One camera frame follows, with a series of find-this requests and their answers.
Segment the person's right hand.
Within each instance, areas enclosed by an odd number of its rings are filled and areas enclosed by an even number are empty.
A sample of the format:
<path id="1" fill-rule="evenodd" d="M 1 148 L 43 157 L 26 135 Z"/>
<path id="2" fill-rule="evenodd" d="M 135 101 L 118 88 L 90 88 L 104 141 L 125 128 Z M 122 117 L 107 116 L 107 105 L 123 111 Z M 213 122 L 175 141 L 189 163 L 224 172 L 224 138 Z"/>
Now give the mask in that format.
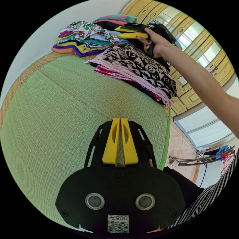
<path id="1" fill-rule="evenodd" d="M 137 40 L 143 44 L 144 52 L 148 53 L 150 46 L 154 45 L 153 57 L 164 57 L 165 50 L 169 49 L 169 47 L 172 47 L 173 45 L 165 38 L 152 31 L 152 29 L 145 28 L 145 32 L 150 37 L 150 40 L 144 39 L 141 36 L 136 36 Z"/>

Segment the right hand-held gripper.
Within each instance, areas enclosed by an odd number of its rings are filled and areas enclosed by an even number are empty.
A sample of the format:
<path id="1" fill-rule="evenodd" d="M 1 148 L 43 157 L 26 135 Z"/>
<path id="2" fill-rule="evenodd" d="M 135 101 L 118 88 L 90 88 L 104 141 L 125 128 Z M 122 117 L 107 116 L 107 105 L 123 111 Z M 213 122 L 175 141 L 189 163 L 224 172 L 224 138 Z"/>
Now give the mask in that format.
<path id="1" fill-rule="evenodd" d="M 145 32 L 145 28 L 147 28 L 144 24 L 138 23 L 127 23 L 125 25 L 119 26 L 115 28 L 115 31 L 125 31 L 126 33 L 121 33 L 118 35 L 119 38 L 122 39 L 136 39 L 137 36 L 142 37 L 143 39 L 151 40 L 150 36 Z M 155 44 L 152 42 L 148 51 L 148 56 L 153 56 L 153 49 Z"/>

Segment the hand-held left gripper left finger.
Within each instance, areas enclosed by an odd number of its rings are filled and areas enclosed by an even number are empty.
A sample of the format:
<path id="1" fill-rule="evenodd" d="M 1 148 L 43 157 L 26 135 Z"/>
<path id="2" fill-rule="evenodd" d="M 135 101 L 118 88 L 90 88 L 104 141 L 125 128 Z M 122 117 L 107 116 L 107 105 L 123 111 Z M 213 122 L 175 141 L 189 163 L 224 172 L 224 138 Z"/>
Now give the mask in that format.
<path id="1" fill-rule="evenodd" d="M 120 118 L 114 118 L 111 123 L 102 162 L 118 162 L 120 135 Z"/>

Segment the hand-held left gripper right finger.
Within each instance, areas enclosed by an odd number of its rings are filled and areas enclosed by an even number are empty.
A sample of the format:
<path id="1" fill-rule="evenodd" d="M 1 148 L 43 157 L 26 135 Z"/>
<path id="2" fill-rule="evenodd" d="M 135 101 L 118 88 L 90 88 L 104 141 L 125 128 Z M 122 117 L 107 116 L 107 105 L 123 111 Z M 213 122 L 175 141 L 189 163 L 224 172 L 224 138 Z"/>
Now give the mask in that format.
<path id="1" fill-rule="evenodd" d="M 121 118 L 122 148 L 124 162 L 138 162 L 138 156 L 134 145 L 132 133 L 127 118 Z"/>

